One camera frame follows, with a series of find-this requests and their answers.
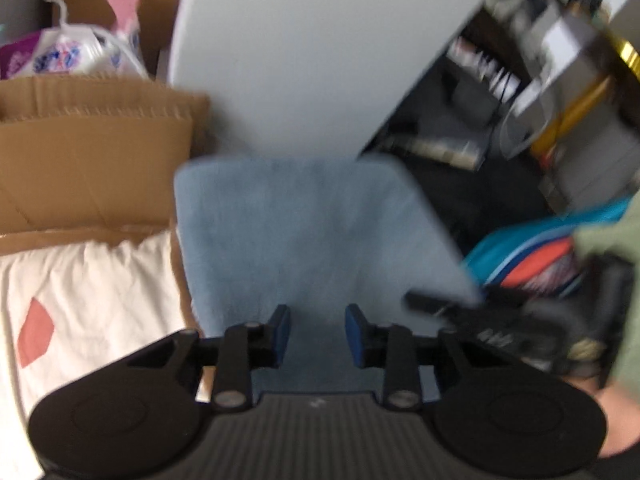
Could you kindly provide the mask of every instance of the blue cloth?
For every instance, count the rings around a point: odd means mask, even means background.
[[[585,224],[615,223],[631,202],[626,197],[598,209],[500,229],[482,240],[465,259],[465,267],[480,285],[491,282],[494,274],[519,251],[535,243],[570,235]]]
[[[344,311],[434,335],[407,311],[410,288],[479,299],[460,256],[409,174],[391,158],[190,162],[175,179],[178,235],[194,312],[207,336],[292,309],[282,368],[254,372],[254,392],[379,391],[354,367]],[[426,384],[426,398],[436,396]]]

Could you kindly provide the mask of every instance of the white cloth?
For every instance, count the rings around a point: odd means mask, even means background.
[[[179,296],[169,233],[138,247],[88,242],[0,258],[0,480],[42,474],[26,433],[36,403],[183,329]],[[42,355],[20,352],[18,340]]]

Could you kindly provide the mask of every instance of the screw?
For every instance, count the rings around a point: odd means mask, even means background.
[[[246,396],[237,390],[228,390],[226,392],[216,394],[213,402],[215,402],[220,408],[232,410],[242,406],[246,402]]]
[[[409,390],[398,390],[389,395],[387,401],[396,408],[408,410],[420,402],[420,396]]]

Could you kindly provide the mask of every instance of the red diamond shape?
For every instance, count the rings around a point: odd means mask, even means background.
[[[18,362],[22,368],[47,353],[53,329],[53,320],[47,310],[38,300],[31,298],[27,318],[18,335]]]

